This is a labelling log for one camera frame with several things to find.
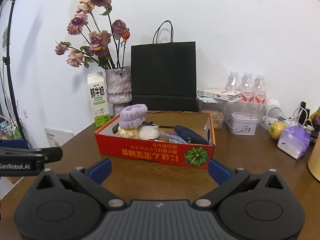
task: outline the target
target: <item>clear bottle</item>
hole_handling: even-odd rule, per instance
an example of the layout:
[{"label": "clear bottle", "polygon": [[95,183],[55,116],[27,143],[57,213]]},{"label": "clear bottle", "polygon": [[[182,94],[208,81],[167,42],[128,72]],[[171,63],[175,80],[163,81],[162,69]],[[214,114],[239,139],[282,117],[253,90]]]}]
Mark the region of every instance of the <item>clear bottle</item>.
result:
[{"label": "clear bottle", "polygon": [[254,102],[264,104],[267,97],[267,88],[264,82],[264,75],[258,75],[254,81]]},{"label": "clear bottle", "polygon": [[241,85],[239,87],[239,90],[242,92],[241,97],[246,102],[252,102],[254,97],[251,77],[252,73],[245,72],[241,80]]},{"label": "clear bottle", "polygon": [[238,72],[230,71],[230,76],[228,77],[228,81],[224,89],[238,90],[239,85],[240,82],[238,80]]}]

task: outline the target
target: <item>beige cylinder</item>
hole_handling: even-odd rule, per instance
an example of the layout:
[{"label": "beige cylinder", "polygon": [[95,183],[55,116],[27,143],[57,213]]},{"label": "beige cylinder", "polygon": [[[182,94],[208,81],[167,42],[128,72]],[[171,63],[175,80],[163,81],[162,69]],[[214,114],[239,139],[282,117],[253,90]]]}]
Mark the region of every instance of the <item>beige cylinder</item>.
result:
[{"label": "beige cylinder", "polygon": [[320,181],[320,136],[318,136],[315,147],[308,161],[308,168],[311,174]]}]

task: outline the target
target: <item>bottle label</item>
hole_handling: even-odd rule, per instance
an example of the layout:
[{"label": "bottle label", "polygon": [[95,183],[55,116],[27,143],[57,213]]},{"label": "bottle label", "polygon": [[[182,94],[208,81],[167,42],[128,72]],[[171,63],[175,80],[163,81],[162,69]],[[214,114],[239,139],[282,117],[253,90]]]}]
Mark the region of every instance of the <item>bottle label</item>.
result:
[{"label": "bottle label", "polygon": [[241,97],[246,102],[252,102],[254,97],[254,92],[252,90],[242,90]]},{"label": "bottle label", "polygon": [[267,93],[265,92],[255,92],[254,94],[254,102],[264,104],[266,101]]}]

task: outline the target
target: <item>yellow fruit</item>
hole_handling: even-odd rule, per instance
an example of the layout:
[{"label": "yellow fruit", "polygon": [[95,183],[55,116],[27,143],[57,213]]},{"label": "yellow fruit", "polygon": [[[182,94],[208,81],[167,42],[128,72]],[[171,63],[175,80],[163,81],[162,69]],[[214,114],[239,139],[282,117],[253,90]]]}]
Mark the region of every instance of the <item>yellow fruit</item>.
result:
[{"label": "yellow fruit", "polygon": [[283,122],[273,122],[269,127],[269,134],[274,140],[279,140],[281,132],[285,129]]}]

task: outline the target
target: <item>red cardboard box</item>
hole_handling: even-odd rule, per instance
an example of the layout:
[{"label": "red cardboard box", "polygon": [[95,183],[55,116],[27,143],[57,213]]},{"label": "red cardboard box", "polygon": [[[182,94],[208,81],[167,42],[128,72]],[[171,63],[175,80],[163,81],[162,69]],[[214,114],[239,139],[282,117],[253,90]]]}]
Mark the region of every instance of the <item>red cardboard box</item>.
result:
[{"label": "red cardboard box", "polygon": [[[213,120],[207,113],[157,111],[146,113],[146,121],[159,126],[182,125],[209,141],[209,145],[170,143],[160,136],[159,141],[118,137],[119,115],[95,131],[101,154],[133,160],[148,160],[162,164],[207,168],[215,147]],[[160,128],[165,133],[173,129]]]}]

